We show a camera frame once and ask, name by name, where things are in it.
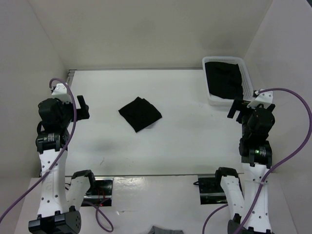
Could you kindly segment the black skirt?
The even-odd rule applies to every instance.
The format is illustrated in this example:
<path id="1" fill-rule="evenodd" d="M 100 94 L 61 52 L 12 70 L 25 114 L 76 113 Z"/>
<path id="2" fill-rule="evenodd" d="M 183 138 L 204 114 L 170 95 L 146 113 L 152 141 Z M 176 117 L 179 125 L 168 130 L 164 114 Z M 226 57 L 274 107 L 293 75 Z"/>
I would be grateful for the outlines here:
<path id="1" fill-rule="evenodd" d="M 154 105 L 140 97 L 119 109 L 118 112 L 136 133 L 162 118 L 162 114 Z"/>

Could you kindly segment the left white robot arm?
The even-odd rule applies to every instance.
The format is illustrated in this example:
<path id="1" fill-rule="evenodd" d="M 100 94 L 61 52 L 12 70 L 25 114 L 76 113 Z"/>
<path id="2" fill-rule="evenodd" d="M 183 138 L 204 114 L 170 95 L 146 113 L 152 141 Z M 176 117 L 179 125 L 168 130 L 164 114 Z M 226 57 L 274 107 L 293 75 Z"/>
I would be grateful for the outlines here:
<path id="1" fill-rule="evenodd" d="M 48 98 L 39 105 L 41 122 L 37 127 L 36 147 L 41 161 L 43 181 L 37 218 L 28 223 L 32 234 L 78 234 L 81 230 L 80 207 L 85 195 L 97 190 L 91 170 L 75 172 L 70 187 L 65 188 L 65 164 L 70 134 L 67 130 L 74 117 L 88 119 L 89 107 L 78 96 L 81 108 L 58 98 Z"/>

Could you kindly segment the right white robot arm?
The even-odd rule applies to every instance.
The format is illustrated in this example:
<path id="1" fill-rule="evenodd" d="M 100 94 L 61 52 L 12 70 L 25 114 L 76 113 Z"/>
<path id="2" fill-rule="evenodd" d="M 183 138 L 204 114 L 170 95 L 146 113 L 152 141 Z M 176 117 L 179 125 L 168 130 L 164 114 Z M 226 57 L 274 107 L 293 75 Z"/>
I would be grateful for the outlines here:
<path id="1" fill-rule="evenodd" d="M 215 173 L 214 187 L 224 192 L 230 209 L 229 234 L 271 234 L 269 220 L 268 181 L 265 174 L 272 167 L 272 149 L 267 140 L 275 123 L 273 96 L 262 94 L 252 101 L 236 99 L 227 115 L 242 126 L 239 154 L 245 176 L 241 188 L 233 168 L 220 167 Z"/>

